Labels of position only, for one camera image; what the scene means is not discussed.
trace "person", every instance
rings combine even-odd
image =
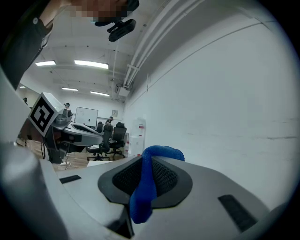
[[[128,0],[41,0],[31,6],[26,19],[15,27],[2,45],[0,64],[6,77],[16,90],[24,72],[46,47],[53,29],[53,20],[59,9],[73,6],[82,16],[111,23],[112,18],[126,12]],[[42,136],[27,119],[21,129],[24,139],[42,142]]]
[[[65,109],[69,109],[70,103],[66,103],[66,104],[64,104],[64,105],[65,105]]]
[[[105,125],[111,125],[113,121],[113,117],[109,117],[109,119],[106,120]]]
[[[28,104],[27,104],[27,98],[26,98],[26,97],[23,98],[23,101],[24,101],[24,103],[26,103],[26,105],[28,106]]]

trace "ceiling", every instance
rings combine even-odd
[[[123,82],[127,64],[131,62],[139,41],[169,1],[140,0],[139,8],[123,20],[135,19],[135,30],[115,43],[109,42],[106,32],[113,24],[96,27],[90,19],[74,16],[66,8],[56,16],[48,45],[35,60],[54,60],[56,65],[37,67],[32,64],[29,71],[36,78],[51,81],[58,87],[76,88],[86,94],[91,90],[99,91],[109,93],[113,99],[121,98],[113,93],[113,89]],[[78,66],[74,60],[107,63],[109,69]]]

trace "white pipe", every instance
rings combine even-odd
[[[136,67],[140,68],[153,50],[157,47],[160,41],[167,35],[167,33],[182,19],[184,18],[190,11],[192,11],[195,7],[197,7],[200,3],[205,0],[192,0],[184,4],[180,9],[178,9],[159,29],[159,31],[155,34],[151,42],[148,44],[146,50],[143,52],[142,56],[140,57]],[[133,79],[135,78],[137,71],[135,71],[129,81],[128,86],[131,84]]]
[[[142,47],[144,46],[144,44],[146,43],[146,41],[149,39],[150,34],[157,28],[157,26],[159,25],[159,23],[161,22],[161,20],[165,17],[165,15],[179,2],[180,0],[172,0],[162,11],[161,13],[158,15],[158,17],[155,19],[155,21],[153,22],[153,24],[151,24],[149,30],[146,32],[146,34],[144,35],[144,37],[142,38],[141,42],[139,43],[137,50],[131,60],[130,65],[134,66],[135,65],[135,60],[137,58],[137,56],[139,55]],[[129,73],[131,71],[131,68],[128,69],[127,74],[126,74],[126,78],[124,79],[124,83],[123,85],[126,85],[127,79],[129,77]]]
[[[116,52],[115,52],[114,60],[113,60],[112,78],[114,78],[114,70],[115,70],[115,68],[116,68],[116,61],[117,61],[118,48],[119,48],[119,41],[117,42]]]

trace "chair backrest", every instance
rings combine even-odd
[[[127,128],[124,127],[124,123],[118,123],[113,129],[112,139],[117,142],[123,141]]]
[[[104,133],[103,133],[103,141],[101,143],[102,151],[103,152],[109,152],[109,139],[112,135],[113,127],[111,125],[105,125],[104,126]]]
[[[104,124],[103,124],[102,122],[99,122],[98,125],[97,125],[96,131],[99,132],[99,133],[102,133],[103,125],[104,125]]]

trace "whiteboard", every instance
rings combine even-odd
[[[77,107],[75,122],[84,124],[86,126],[96,127],[98,110],[84,107]]]

